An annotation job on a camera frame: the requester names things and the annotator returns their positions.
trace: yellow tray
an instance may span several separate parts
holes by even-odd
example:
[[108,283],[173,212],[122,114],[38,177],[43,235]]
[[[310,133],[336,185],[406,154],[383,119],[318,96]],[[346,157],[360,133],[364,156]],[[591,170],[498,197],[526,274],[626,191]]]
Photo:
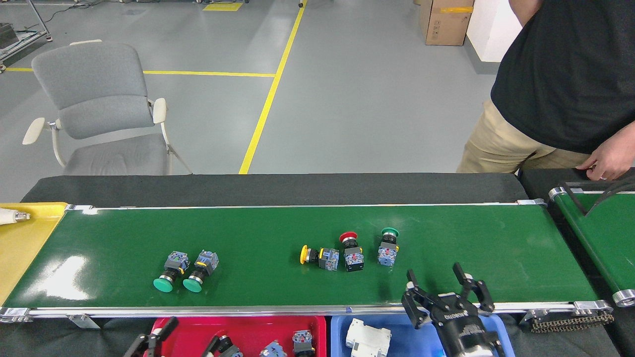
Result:
[[31,214],[25,222],[0,226],[0,306],[4,304],[22,274],[64,216],[68,204],[52,203],[0,203],[1,208]]

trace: cardboard box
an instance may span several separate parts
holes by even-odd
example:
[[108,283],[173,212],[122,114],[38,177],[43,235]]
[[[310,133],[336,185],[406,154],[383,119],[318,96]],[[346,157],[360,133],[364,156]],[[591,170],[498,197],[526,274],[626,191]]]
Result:
[[421,0],[425,44],[463,46],[474,0]]

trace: person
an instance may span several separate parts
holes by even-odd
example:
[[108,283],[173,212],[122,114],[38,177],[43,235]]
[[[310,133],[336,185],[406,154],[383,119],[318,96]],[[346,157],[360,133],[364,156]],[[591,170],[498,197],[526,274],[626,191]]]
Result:
[[575,167],[619,178],[635,159],[635,1],[509,3],[523,29],[457,172]]

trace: white wall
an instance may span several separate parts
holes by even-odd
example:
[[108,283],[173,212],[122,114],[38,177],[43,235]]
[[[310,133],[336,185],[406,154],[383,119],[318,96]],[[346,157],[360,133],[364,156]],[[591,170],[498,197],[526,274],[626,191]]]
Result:
[[483,62],[500,62],[522,26],[508,0],[475,0],[467,37]]

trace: white circuit breaker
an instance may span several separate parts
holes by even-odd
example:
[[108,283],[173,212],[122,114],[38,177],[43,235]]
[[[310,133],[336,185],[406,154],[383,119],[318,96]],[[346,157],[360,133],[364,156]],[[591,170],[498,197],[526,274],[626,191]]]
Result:
[[351,357],[386,357],[391,336],[387,328],[366,326],[354,318],[346,334],[346,347],[353,349]]

